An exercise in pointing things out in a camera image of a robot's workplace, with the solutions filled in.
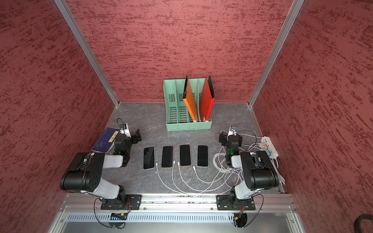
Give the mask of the black phone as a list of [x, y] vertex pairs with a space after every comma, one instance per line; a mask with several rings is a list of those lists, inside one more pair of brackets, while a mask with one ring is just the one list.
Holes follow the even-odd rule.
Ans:
[[208, 146], [199, 145], [197, 149], [197, 166], [208, 167]]
[[147, 147], [143, 150], [143, 169], [152, 169], [155, 166], [154, 147]]
[[164, 146], [162, 150], [162, 168], [172, 168], [173, 167], [173, 146]]
[[180, 157], [180, 166], [191, 165], [190, 145], [180, 145], [179, 157]]

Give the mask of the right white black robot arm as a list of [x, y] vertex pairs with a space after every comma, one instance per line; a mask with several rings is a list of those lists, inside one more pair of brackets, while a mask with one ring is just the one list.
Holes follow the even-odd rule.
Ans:
[[242, 136], [234, 131], [221, 132], [219, 142], [225, 147], [227, 166], [242, 170], [243, 181], [235, 185], [227, 197], [232, 206], [243, 204], [262, 190], [279, 186], [280, 178], [265, 151], [240, 151]]

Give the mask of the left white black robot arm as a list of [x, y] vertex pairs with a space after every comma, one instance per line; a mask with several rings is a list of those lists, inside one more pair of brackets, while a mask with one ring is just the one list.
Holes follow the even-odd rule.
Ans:
[[65, 171], [60, 188], [90, 194], [102, 202], [102, 209], [123, 209], [129, 206], [124, 187], [102, 178], [104, 169], [124, 168], [130, 160], [132, 145], [142, 140], [140, 130], [132, 135], [129, 129], [107, 128], [92, 147], [92, 152], [77, 153]]

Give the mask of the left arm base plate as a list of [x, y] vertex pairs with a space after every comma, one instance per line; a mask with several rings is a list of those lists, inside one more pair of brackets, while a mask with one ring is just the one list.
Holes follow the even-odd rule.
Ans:
[[141, 199], [142, 196], [136, 194], [125, 195], [124, 199], [121, 197], [112, 200], [104, 199], [101, 210], [139, 210]]

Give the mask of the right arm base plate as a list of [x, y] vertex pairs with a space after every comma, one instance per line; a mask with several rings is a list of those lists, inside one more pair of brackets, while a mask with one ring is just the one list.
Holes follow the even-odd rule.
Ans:
[[255, 203], [252, 198], [247, 200], [239, 200], [231, 195], [217, 195], [216, 196], [217, 209], [219, 211], [241, 211], [255, 210]]

